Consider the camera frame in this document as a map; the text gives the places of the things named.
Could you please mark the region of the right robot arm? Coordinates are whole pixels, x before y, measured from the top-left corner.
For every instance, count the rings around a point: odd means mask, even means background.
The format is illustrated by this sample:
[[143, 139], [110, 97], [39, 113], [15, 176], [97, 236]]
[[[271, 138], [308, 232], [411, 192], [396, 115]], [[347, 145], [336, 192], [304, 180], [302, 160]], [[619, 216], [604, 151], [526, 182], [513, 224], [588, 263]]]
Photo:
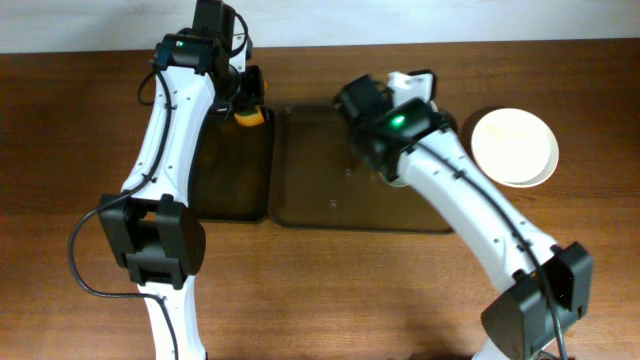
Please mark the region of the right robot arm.
[[537, 359], [588, 311], [594, 260], [533, 225], [479, 171], [447, 116], [421, 99], [396, 108], [338, 105], [354, 145], [378, 170], [426, 199], [462, 238], [497, 298], [482, 312], [478, 359]]

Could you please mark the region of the green and orange sponge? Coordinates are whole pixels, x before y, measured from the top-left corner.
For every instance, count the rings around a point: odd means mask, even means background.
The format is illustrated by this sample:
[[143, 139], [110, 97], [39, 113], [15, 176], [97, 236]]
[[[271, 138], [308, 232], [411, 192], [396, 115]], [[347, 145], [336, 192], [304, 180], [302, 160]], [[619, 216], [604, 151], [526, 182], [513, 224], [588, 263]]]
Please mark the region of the green and orange sponge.
[[265, 122], [265, 117], [259, 105], [235, 111], [234, 118], [243, 127], [259, 126]]

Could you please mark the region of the white plate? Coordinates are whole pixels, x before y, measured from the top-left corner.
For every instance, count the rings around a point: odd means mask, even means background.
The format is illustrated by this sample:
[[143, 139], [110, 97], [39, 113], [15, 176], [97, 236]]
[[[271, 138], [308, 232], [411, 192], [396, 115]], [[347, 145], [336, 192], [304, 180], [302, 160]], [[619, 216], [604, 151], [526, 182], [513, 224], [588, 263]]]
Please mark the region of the white plate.
[[[414, 98], [433, 102], [434, 82], [435, 76], [430, 72], [390, 73], [386, 86], [393, 91], [392, 109]], [[411, 152], [405, 151], [400, 155], [398, 163], [400, 177], [392, 183], [387, 182], [389, 185], [408, 186], [422, 192], [434, 183], [434, 178], [442, 170], [441, 156], [433, 145], [437, 131], [420, 139], [412, 147]]]
[[492, 110], [474, 125], [470, 148], [478, 167], [508, 187], [530, 188], [546, 182], [559, 164], [557, 138], [537, 115], [517, 108]]

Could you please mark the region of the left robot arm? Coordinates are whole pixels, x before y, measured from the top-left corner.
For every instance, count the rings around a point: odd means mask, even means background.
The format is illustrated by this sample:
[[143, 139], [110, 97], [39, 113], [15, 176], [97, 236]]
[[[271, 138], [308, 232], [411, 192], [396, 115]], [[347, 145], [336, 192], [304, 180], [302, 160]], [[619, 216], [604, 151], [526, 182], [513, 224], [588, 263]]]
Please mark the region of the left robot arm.
[[117, 264], [145, 301], [158, 359], [204, 359], [195, 305], [206, 235], [189, 206], [190, 176], [209, 112], [262, 118], [264, 82], [247, 33], [167, 35], [152, 61], [155, 94], [136, 162], [97, 214]]

